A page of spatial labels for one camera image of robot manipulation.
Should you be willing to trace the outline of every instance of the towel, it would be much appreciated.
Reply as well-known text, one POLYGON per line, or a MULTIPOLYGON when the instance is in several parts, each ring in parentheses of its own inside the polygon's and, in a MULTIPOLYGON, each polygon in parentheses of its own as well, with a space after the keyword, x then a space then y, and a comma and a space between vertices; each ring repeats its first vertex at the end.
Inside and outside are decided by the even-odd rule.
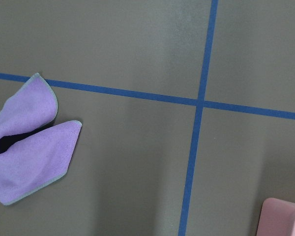
POLYGON ((66 174, 82 124, 72 120, 47 127, 57 112, 57 98, 38 73, 5 102, 0 111, 0 202, 4 205, 66 174))

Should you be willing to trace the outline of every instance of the blue tape strip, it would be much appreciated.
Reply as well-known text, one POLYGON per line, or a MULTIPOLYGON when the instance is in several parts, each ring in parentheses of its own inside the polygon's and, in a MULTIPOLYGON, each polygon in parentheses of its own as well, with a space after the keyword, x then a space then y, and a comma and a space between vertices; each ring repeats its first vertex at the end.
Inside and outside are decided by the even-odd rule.
MULTIPOLYGON (((29 77, 0 73, 0 79, 26 82, 29 79, 29 77)), ((99 93, 106 93, 106 94, 112 94, 112 95, 118 95, 118 96, 134 97, 134 98, 141 98, 141 99, 147 99, 147 100, 183 104, 183 105, 189 105, 189 106, 197 105, 197 100, 192 98, 175 97, 175 96, 161 95, 161 94, 155 94, 155 93, 138 92, 138 91, 131 91, 131 90, 125 90, 125 89, 118 89, 118 88, 108 88, 108 87, 101 87, 101 86, 94 86, 94 85, 77 84, 77 83, 57 81, 57 80, 46 80, 46 81, 50 86, 60 87, 60 88, 99 92, 99 93)))
POLYGON ((207 75, 208 75, 211 50, 212 50, 212 44, 213 44, 217 4, 218 4, 218 0, 212 0, 210 17, 209 17, 209 22, 207 27, 207 34, 206 34, 205 53, 204 53, 204 59, 202 63, 202 70, 201 70, 201 80, 200 80, 199 93, 198 93, 198 99, 197 99, 198 104, 196 107, 195 120, 193 124, 185 189, 184 189, 183 200, 182 200, 178 236, 185 236, 186 229, 187 229, 190 197, 191 197, 191 190, 192 190, 192 183, 193 183, 193 174, 194 174, 195 162, 197 157, 202 112, 203 112, 204 100, 205 100, 206 88, 207 88, 207 75))
POLYGON ((249 114, 269 116, 269 117, 295 119, 295 112, 285 112, 285 111, 271 110, 271 109, 258 108, 258 107, 247 107, 247 106, 227 104, 227 103, 221 103, 221 102, 205 101, 204 107, 225 110, 225 111, 243 112, 243 113, 249 113, 249 114))

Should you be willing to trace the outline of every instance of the cloth fold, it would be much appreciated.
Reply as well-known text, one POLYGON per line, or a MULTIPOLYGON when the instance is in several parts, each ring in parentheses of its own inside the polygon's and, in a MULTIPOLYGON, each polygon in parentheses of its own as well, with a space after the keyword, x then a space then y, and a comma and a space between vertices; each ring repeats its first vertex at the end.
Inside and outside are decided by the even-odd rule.
MULTIPOLYGON (((57 98, 34 74, 0 111, 0 140, 32 132, 53 121, 57 98)), ((67 121, 43 129, 10 146, 0 146, 0 202, 10 205, 64 176, 82 124, 67 121)))

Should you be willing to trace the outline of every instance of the purple towel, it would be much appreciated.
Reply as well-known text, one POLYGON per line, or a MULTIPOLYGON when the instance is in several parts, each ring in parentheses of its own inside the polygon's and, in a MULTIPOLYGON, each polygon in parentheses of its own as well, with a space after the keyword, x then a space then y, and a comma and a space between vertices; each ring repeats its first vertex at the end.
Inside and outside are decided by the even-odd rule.
MULTIPOLYGON (((57 111, 54 92, 36 73, 4 104, 0 139, 41 128, 57 111)), ((81 126, 77 120, 68 121, 0 150, 0 202, 10 205, 64 176, 81 126)))

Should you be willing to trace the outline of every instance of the pink object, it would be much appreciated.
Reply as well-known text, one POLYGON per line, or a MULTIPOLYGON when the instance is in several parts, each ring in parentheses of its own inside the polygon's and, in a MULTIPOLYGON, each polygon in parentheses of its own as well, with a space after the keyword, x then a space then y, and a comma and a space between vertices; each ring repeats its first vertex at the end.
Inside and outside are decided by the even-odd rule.
POLYGON ((295 236, 295 203, 276 198, 266 199, 257 236, 295 236))

